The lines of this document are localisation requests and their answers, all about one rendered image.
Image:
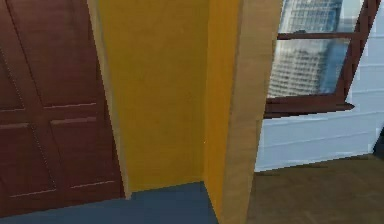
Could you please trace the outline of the dark red-brown room door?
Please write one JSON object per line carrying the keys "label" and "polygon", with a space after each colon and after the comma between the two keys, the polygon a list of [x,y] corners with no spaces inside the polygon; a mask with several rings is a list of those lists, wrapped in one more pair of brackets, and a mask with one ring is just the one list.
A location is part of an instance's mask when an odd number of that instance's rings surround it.
{"label": "dark red-brown room door", "polygon": [[0,218],[123,195],[87,0],[0,0]]}

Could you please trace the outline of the dark brown framed window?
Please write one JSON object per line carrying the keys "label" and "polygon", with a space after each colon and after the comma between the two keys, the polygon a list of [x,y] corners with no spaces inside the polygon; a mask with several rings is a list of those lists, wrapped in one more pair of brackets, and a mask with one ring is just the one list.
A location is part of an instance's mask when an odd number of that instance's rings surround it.
{"label": "dark brown framed window", "polygon": [[284,0],[266,119],[347,111],[382,0]]}

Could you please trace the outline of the dark blue-black object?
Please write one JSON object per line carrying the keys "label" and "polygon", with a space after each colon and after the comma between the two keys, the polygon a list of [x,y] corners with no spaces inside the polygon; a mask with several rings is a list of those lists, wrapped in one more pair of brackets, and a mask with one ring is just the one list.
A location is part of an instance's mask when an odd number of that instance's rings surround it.
{"label": "dark blue-black object", "polygon": [[384,127],[381,129],[379,137],[374,145],[373,154],[384,160]]}

